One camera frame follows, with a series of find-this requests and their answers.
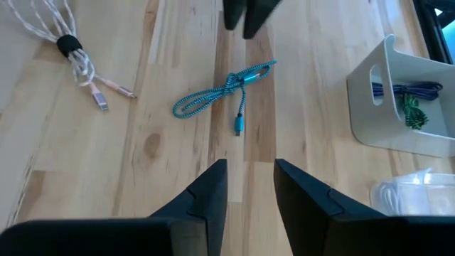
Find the cable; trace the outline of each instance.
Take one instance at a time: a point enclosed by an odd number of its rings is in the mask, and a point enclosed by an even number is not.
[[[254,67],[243,70],[239,73],[230,73],[226,78],[226,83],[223,86],[200,91],[193,93],[192,95],[186,96],[179,100],[172,109],[173,115],[177,118],[189,118],[199,112],[205,110],[215,101],[219,100],[224,96],[233,94],[237,89],[242,90],[242,101],[240,102],[239,112],[235,118],[235,135],[240,136],[240,132],[243,131],[243,110],[245,108],[246,91],[245,86],[252,82],[259,81],[270,73],[272,65],[277,63],[275,60],[268,63],[259,64]],[[260,74],[259,71],[265,69],[264,73]],[[181,113],[178,113],[179,107],[191,99],[195,98],[182,108]]]
[[[384,96],[382,84],[372,82],[373,95]],[[435,100],[439,97],[439,91],[442,90],[442,85],[438,82],[419,82],[412,85],[393,85],[393,93],[395,95],[410,94],[422,100]]]
[[[373,95],[383,96],[382,85],[372,82]],[[442,85],[438,82],[419,82],[412,85],[393,85],[394,95],[401,95],[402,108],[405,113],[405,124],[411,129],[421,130],[429,121],[427,115],[419,109],[419,101],[435,100],[439,97]]]
[[[127,96],[133,97],[133,92],[128,90],[125,87],[119,86],[115,82],[112,82],[106,78],[101,77],[95,72],[95,67],[90,60],[89,55],[82,49],[82,46],[79,44],[79,41],[76,38],[76,25],[73,13],[68,5],[68,0],[63,0],[65,10],[68,13],[69,25],[66,24],[65,19],[62,17],[58,8],[54,4],[54,0],[42,0],[43,4],[52,14],[53,23],[57,29],[58,35],[54,35],[46,23],[41,18],[41,15],[36,9],[35,0],[30,0],[30,6],[34,11],[35,17],[38,19],[42,29],[36,28],[27,21],[23,19],[20,13],[17,11],[16,7],[13,4],[12,0],[1,0],[3,4],[7,5],[11,11],[14,13],[16,18],[22,23],[24,28],[29,32],[37,35],[38,37],[48,40],[50,42],[56,43],[59,47],[60,52],[68,58],[72,67],[73,75],[75,81],[80,87],[88,86],[92,91],[92,97],[97,103],[98,107],[101,110],[107,110],[107,102],[103,94],[98,90],[98,88],[93,83],[93,80],[99,80],[104,83],[107,87],[112,88],[118,93]]]

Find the cable connector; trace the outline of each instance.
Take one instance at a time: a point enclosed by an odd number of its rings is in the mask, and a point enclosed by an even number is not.
[[[107,101],[105,99],[105,96],[100,92],[100,90],[98,90],[98,88],[96,88],[96,86],[93,83],[90,83],[89,86],[92,91],[92,98],[95,101],[95,103],[97,104],[97,106],[102,111],[108,110]]]
[[[127,88],[125,88],[123,86],[118,87],[117,92],[123,96],[137,98],[136,95],[134,95],[132,91],[128,90]]]
[[[234,124],[234,131],[235,131],[235,136],[240,136],[240,133],[243,132],[243,115],[239,113],[237,117],[235,118],[235,124]]]

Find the black object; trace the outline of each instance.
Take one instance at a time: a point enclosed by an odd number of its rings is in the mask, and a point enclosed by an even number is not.
[[[70,53],[74,50],[82,49],[82,45],[80,44],[79,40],[71,35],[64,35],[61,36],[57,42],[57,47],[58,50],[68,58],[70,56]]]
[[[429,57],[442,63],[453,64],[442,29],[455,20],[455,0],[414,0],[414,7]],[[435,8],[444,12],[437,16]]]
[[[148,218],[37,220],[0,236],[0,255],[219,255],[228,200],[226,160],[218,160]]]
[[[15,225],[0,236],[0,255],[219,255],[226,165],[214,163],[149,218]],[[294,255],[453,255],[453,217],[386,217],[281,159],[274,184]]]
[[[294,255],[453,255],[454,217],[386,217],[285,160],[274,184]]]
[[[246,9],[243,38],[253,38],[281,0],[223,0],[225,27],[236,27]]]

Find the usb connector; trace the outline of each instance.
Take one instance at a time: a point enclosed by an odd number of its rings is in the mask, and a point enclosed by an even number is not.
[[[240,136],[240,134],[243,132],[243,115],[238,114],[237,117],[235,118],[235,124],[234,124],[234,131],[235,131],[235,136]]]
[[[93,100],[97,104],[97,106],[102,110],[108,110],[107,107],[107,101],[105,99],[105,96],[101,92],[97,92],[95,94],[92,94]]]

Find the wood knot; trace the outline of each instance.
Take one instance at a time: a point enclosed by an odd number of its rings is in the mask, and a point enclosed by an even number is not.
[[[160,134],[151,134],[147,137],[144,144],[144,152],[151,159],[155,159],[161,142]]]

